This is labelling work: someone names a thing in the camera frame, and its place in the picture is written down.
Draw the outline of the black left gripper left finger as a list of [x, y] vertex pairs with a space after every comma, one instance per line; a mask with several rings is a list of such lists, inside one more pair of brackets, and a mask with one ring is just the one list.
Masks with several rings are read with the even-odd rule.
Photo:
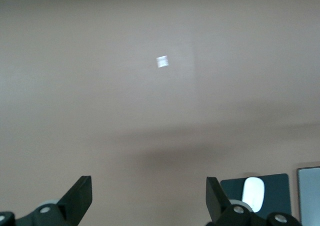
[[81, 176], [59, 200], [49, 200], [21, 218], [11, 211], [0, 213], [2, 226], [79, 225], [93, 200], [92, 177]]

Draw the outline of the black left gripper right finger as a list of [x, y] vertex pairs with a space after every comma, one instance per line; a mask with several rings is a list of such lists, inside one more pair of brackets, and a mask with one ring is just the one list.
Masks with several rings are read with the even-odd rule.
[[266, 219], [256, 215], [242, 201], [231, 202], [215, 177], [206, 178], [206, 206], [211, 218], [207, 225], [300, 225], [292, 215], [271, 212]]

